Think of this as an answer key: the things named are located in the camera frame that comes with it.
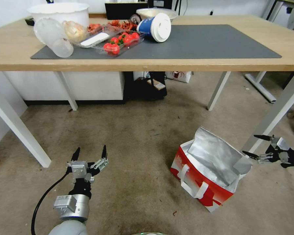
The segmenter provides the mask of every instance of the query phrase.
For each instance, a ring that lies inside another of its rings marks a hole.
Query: bag handle
[[[182,171],[179,173],[180,179],[181,179],[181,186],[184,188],[193,198],[198,198],[202,199],[204,196],[204,193],[208,189],[208,184],[203,181],[202,185],[200,186],[199,190],[197,192],[194,192],[185,182],[184,182],[184,177],[186,172],[188,171],[189,166],[184,165],[182,168]]]

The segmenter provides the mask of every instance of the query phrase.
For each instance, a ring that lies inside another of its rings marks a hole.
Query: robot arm
[[[287,168],[294,166],[294,150],[289,147],[282,137],[267,136],[267,135],[254,135],[259,139],[270,141],[270,145],[266,150],[265,154],[260,156],[243,151],[244,154],[250,158],[257,160],[258,163],[273,163],[276,161],[281,161],[281,166]]]
[[[59,212],[60,219],[64,220],[55,226],[50,235],[87,235],[85,222],[89,215],[89,200],[91,198],[91,183],[94,176],[109,163],[106,146],[104,146],[101,159],[96,162],[78,161],[80,148],[72,155],[70,162],[67,162],[67,170],[62,178],[54,183],[39,200],[32,217],[31,233],[35,234],[35,220],[38,208],[50,192],[50,190],[61,182],[69,173],[73,174],[74,188],[68,195],[57,196],[54,208]]]

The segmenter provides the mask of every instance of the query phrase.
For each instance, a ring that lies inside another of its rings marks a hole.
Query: table
[[[271,0],[271,2],[268,4],[267,9],[265,10],[265,13],[263,15],[263,19],[269,20],[270,22],[275,22],[276,17],[280,10],[282,9],[282,6],[290,6],[294,8],[294,0]],[[287,28],[293,29],[294,28],[294,15],[292,17],[292,20],[288,22]],[[254,78],[251,74],[247,73],[245,74],[245,78],[249,80],[254,87],[270,102],[274,103],[276,101],[276,98],[267,91],[261,84],[261,80],[265,76],[266,71],[260,71],[257,76]]]
[[[107,20],[92,19],[97,23]],[[0,71],[54,71],[74,110],[74,97],[63,71],[223,71],[207,106],[212,110],[231,71],[294,71],[294,31],[254,16],[180,16],[173,21],[185,24],[229,24],[282,58],[271,59],[99,59],[99,60],[32,60],[43,45],[35,38],[32,27],[24,20],[0,28]],[[269,134],[294,103],[294,77],[253,134]],[[0,116],[43,167],[51,160],[39,143],[0,94]],[[261,140],[250,136],[243,149],[253,152]]]

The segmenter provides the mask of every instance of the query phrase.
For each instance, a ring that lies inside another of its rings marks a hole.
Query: gray desk mat
[[[32,59],[63,59],[47,46]],[[281,58],[274,51],[227,24],[173,25],[167,41],[145,40],[118,57],[98,54],[93,48],[74,46],[65,59],[244,59]]]

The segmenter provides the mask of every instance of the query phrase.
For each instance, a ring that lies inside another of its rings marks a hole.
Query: white bowl
[[[74,21],[88,27],[88,8],[89,5],[84,3],[52,3],[36,5],[27,9],[27,11],[31,13],[36,22],[42,18],[52,18],[60,23]]]
[[[142,19],[154,17],[159,13],[165,13],[166,15],[168,15],[171,21],[178,17],[177,12],[165,8],[142,8],[137,9],[136,13],[139,14]]]

